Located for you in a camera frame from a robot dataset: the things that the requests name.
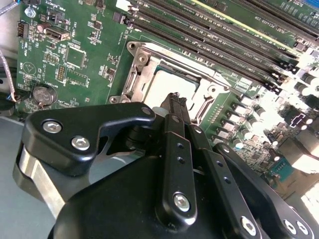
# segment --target black ram slot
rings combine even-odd
[[[303,39],[317,45],[316,42],[317,36],[315,34],[308,34],[307,32],[303,31],[302,29],[295,27],[294,25],[291,25],[290,23],[280,19],[279,17],[276,17],[275,15],[272,15],[271,13],[263,10],[262,8],[253,5],[252,3],[246,1],[246,0],[233,0],[234,3],[245,7],[249,10],[252,10],[254,12],[257,12],[261,17],[269,20],[273,24],[286,29],[290,31],[291,33],[295,34],[296,36],[302,37]]]
[[[297,18],[294,18],[290,16],[289,14],[285,13],[284,11],[270,5],[265,0],[247,0],[251,2],[252,4],[262,8],[263,10],[266,10],[267,12],[279,17],[282,20],[285,20],[289,22],[290,24],[302,29],[303,31],[309,33],[309,34],[315,34],[316,36],[319,36],[318,29],[311,27],[304,22],[300,21]]]
[[[209,45],[211,46],[211,49],[216,52],[218,55],[225,56],[226,58],[232,58],[236,57],[236,61],[241,64],[246,64],[251,69],[254,69],[254,71],[258,71],[263,73],[264,75],[271,76],[273,73],[273,69],[270,69],[264,64],[261,64],[260,62],[256,62],[251,60],[250,58],[232,50],[229,48],[226,48],[223,44],[220,44],[218,42],[214,42],[209,38],[203,37],[199,33],[196,32],[190,32],[190,29],[187,27],[184,27],[180,25],[177,22],[170,21],[160,15],[158,15],[155,12],[152,12],[151,16],[144,14],[145,12],[142,10],[141,12],[137,12],[136,14],[140,16],[141,18],[144,18],[145,20],[148,20],[150,22],[154,22],[158,25],[161,25],[163,27],[169,27],[171,30],[174,30],[175,32],[179,32],[181,35],[183,35],[186,38],[193,37],[193,41],[197,40],[200,41],[200,44],[203,46]]]
[[[177,18],[178,17],[187,18],[189,21],[193,22],[193,24],[195,23],[195,24],[201,25],[202,27],[205,27],[206,29],[211,30],[214,33],[218,33],[221,36],[224,36],[224,37],[228,38],[231,41],[234,41],[234,42],[236,42],[238,44],[242,44],[242,45],[246,46],[247,48],[249,48],[249,49],[251,49],[251,50],[253,50],[255,52],[258,52],[259,54],[262,54],[262,55],[268,57],[270,60],[273,60],[273,61],[275,61],[277,63],[280,63],[282,61],[281,59],[275,57],[274,55],[272,55],[268,51],[262,50],[262,49],[254,46],[253,44],[251,44],[249,42],[244,42],[240,37],[236,37],[235,35],[230,34],[227,30],[224,30],[221,27],[215,26],[213,23],[210,23],[208,20],[203,20],[203,19],[201,19],[199,17],[194,17],[189,12],[187,12],[187,11],[181,9],[181,8],[178,8],[178,7],[174,6],[174,5],[168,4],[164,0],[143,0],[143,2],[149,4],[150,6],[153,6],[153,7],[157,8],[157,9],[163,11],[163,12],[167,12],[168,14],[171,14],[172,16],[175,16]],[[208,18],[209,20],[211,20],[211,21],[213,21],[215,23],[220,24],[223,27],[228,28],[229,30],[231,30],[233,32],[236,32],[239,35],[242,35],[244,37],[249,38],[251,41],[259,44],[264,49],[271,49],[273,51],[276,51],[280,55],[285,55],[286,57],[290,57],[290,58],[296,58],[294,55],[278,49],[273,44],[265,42],[265,41],[261,40],[260,38],[255,37],[254,35],[251,35],[251,34],[247,33],[246,31],[242,30],[241,28],[239,28],[239,27],[237,27],[235,25],[231,25],[231,24],[228,24],[228,23],[226,23],[224,21],[221,21],[217,17],[205,12],[202,9],[194,8],[193,5],[191,5],[191,4],[187,3],[187,2],[183,2],[183,3],[180,3],[180,4],[182,4],[183,6],[189,8],[190,10],[192,10],[194,12],[197,12],[197,13],[205,16],[206,18]]]
[[[225,69],[230,69],[235,74],[241,75],[244,78],[251,80],[253,82],[256,82],[258,84],[265,85],[267,83],[267,81],[265,81],[265,79],[262,79],[256,75],[248,72],[248,71],[245,71],[242,68],[240,68],[236,65],[233,65],[233,64],[229,63],[228,61],[225,61],[224,59],[221,59],[221,58],[218,58],[212,54],[209,54],[208,52],[203,51],[203,50],[193,46],[192,44],[189,44],[189,43],[184,42],[180,39],[172,37],[160,29],[157,29],[153,26],[145,24],[144,21],[135,20],[132,23],[133,23],[133,28],[138,29],[138,30],[143,31],[143,32],[146,32],[146,33],[149,33],[151,35],[154,35],[154,36],[156,36],[164,41],[167,41],[168,43],[171,43],[171,44],[177,46],[178,48],[180,48],[183,51],[197,55],[199,58],[202,58],[203,60],[206,60],[206,61],[210,62],[211,64],[214,64],[216,66],[219,66],[219,67],[222,67]]]
[[[213,36],[217,37],[219,40],[221,40],[221,41],[223,41],[225,43],[228,43],[228,44],[230,44],[230,45],[232,45],[232,46],[234,46],[236,48],[242,49],[244,52],[249,53],[249,54],[255,56],[256,58],[258,58],[259,61],[252,60],[251,58],[249,58],[249,57],[247,57],[247,56],[245,56],[245,55],[243,55],[241,53],[238,53],[238,52],[234,51],[232,48],[229,48],[229,47],[226,48],[226,46],[224,44],[220,43],[219,41],[213,41],[213,40],[211,40],[211,38],[206,38],[206,36],[202,36],[196,31],[195,31],[196,34],[192,34],[191,28],[185,27],[183,24],[178,23],[176,21],[169,20],[169,19],[165,18],[164,16],[159,15],[159,14],[151,11],[149,8],[141,6],[139,12],[141,12],[142,14],[147,15],[150,18],[150,21],[152,19],[156,19],[156,20],[158,20],[158,21],[160,21],[160,22],[162,22],[164,24],[169,25],[170,27],[173,27],[173,28],[176,27],[179,30],[185,32],[186,34],[191,34],[193,37],[196,37],[198,39],[204,40],[205,43],[208,43],[209,45],[215,46],[215,47],[217,47],[218,49],[220,49],[222,51],[225,51],[225,52],[227,52],[229,54],[232,54],[232,55],[238,57],[239,59],[241,59],[243,61],[246,61],[249,64],[252,64],[255,67],[257,67],[259,69],[262,69],[262,70],[264,70],[264,71],[266,71],[266,72],[268,72],[270,74],[273,73],[273,71],[274,71],[273,67],[271,67],[270,65],[272,65],[272,66],[277,65],[276,62],[273,62],[273,61],[269,60],[267,57],[262,56],[262,55],[254,52],[254,51],[252,51],[250,49],[247,49],[244,46],[242,46],[241,44],[237,44],[236,42],[233,42],[233,41],[231,41],[231,40],[229,40],[229,39],[227,39],[227,38],[225,38],[225,37],[213,32],[213,31],[207,30],[207,29],[205,29],[204,27],[202,27],[200,25],[194,24],[194,23],[188,21],[187,19],[185,19],[183,17],[179,17],[179,19],[183,20],[184,22],[188,22],[189,25],[195,26],[197,29],[199,29],[199,30],[201,30],[203,32],[206,32],[208,35],[213,35]]]

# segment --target wire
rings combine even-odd
[[[7,79],[9,80],[9,87],[10,87],[10,94],[11,94],[11,99],[12,101],[16,102],[15,100],[15,89],[14,89],[14,85],[13,85],[13,80],[12,80],[12,76],[11,76],[11,72],[10,72],[10,68],[8,65],[8,62],[6,61],[2,51],[0,50],[0,60],[2,61],[3,64],[3,68],[6,74]]]
[[[18,6],[19,4],[17,2],[11,2],[7,6],[4,6],[3,8],[0,9],[0,16],[5,14],[7,11],[10,11],[14,7]]]

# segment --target silver screw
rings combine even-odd
[[[197,133],[201,133],[200,127],[195,126],[195,127],[194,127],[194,130],[195,130]]]
[[[183,194],[177,193],[174,195],[174,203],[182,212],[187,212],[190,209],[190,204]]]
[[[221,146],[222,149],[226,152],[226,153],[229,153],[229,148],[227,148],[225,145]]]
[[[284,220],[286,228],[294,235],[297,234],[296,228],[288,220]]]
[[[172,119],[173,119],[175,122],[179,123],[179,119],[178,119],[177,116],[172,116]]]
[[[148,57],[147,57],[146,55],[144,55],[144,54],[140,54],[140,55],[139,55],[139,61],[140,61],[141,63],[146,63],[147,60],[148,60]]]
[[[255,236],[257,234],[256,227],[247,217],[241,217],[241,225],[250,235]]]
[[[301,222],[297,221],[297,225],[299,227],[299,229],[305,234],[308,235],[309,232],[307,230],[307,228],[304,226],[304,224],[302,224]]]
[[[71,144],[74,148],[85,151],[90,147],[90,142],[82,136],[77,136],[72,139]]]
[[[150,111],[148,108],[146,108],[146,107],[142,107],[142,111],[143,111],[145,114],[147,114],[147,115],[150,115],[150,114],[151,114],[151,111]]]
[[[31,7],[27,7],[25,10],[24,10],[24,13],[26,16],[30,17],[30,18],[35,18],[36,17],[36,12],[33,8]]]
[[[47,121],[43,124],[43,129],[49,133],[59,133],[62,130],[62,126],[54,121]]]

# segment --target green circuit board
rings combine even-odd
[[[313,47],[310,41],[269,24],[257,12],[244,8],[235,0],[131,0],[132,4],[139,5],[140,12],[144,8],[146,13],[154,13],[153,18],[149,20],[118,8],[117,0],[35,2],[40,4],[21,6],[19,23],[27,27],[27,33],[20,34],[16,86],[30,92],[39,85],[50,86],[56,91],[57,100],[50,106],[43,107],[31,97],[17,104],[18,114],[108,104],[110,97],[121,95],[132,65],[133,56],[127,50],[127,43],[130,41],[152,42],[200,62],[220,73],[238,92],[256,99],[257,104],[265,100],[270,105],[274,104],[275,108],[286,101],[278,101],[278,97],[267,91],[258,80],[271,82],[274,80],[272,70],[278,62],[294,62],[293,56],[303,53],[295,48],[296,43]],[[154,7],[151,4],[153,2],[170,4],[171,8]],[[287,3],[277,0],[271,1],[271,4],[309,26],[317,27],[318,22],[311,7],[297,4],[297,1]],[[27,7],[35,10],[36,17],[26,16],[24,11]],[[219,37],[209,32],[208,28],[202,29],[197,25],[194,27],[192,23],[179,16],[168,14],[169,9],[180,9],[185,12],[184,17],[194,19],[198,25],[208,24],[215,27],[215,32],[220,33]],[[48,20],[50,11],[59,14],[60,21]],[[137,31],[134,26],[114,21],[115,12],[129,20],[136,19],[142,24],[145,23],[148,30]],[[66,33],[67,39],[54,40],[52,35],[49,37],[48,31],[41,32],[38,26],[48,22],[49,29]],[[175,24],[175,28],[168,26],[170,22]],[[176,41],[155,34],[153,28],[166,32]],[[203,37],[205,41],[198,43],[196,37]],[[245,43],[245,47],[229,41],[227,37],[235,37]],[[193,47],[202,52],[200,57],[197,51],[191,51]],[[316,64],[316,60],[309,63],[311,66]],[[216,98],[200,124],[209,140],[221,127],[226,113],[233,109],[233,103],[238,101],[239,98],[232,92]],[[239,131],[240,127],[242,125],[238,125],[235,130]],[[298,133],[297,130],[290,129],[283,131],[287,133],[285,138]],[[261,163],[270,158],[267,150],[263,148],[263,141],[245,140],[236,132],[234,135],[244,140],[241,154],[245,154],[254,169],[261,170]]]

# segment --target integrated circuit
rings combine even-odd
[[[73,47],[68,47],[65,62],[76,67],[82,68],[85,61],[86,53]]]

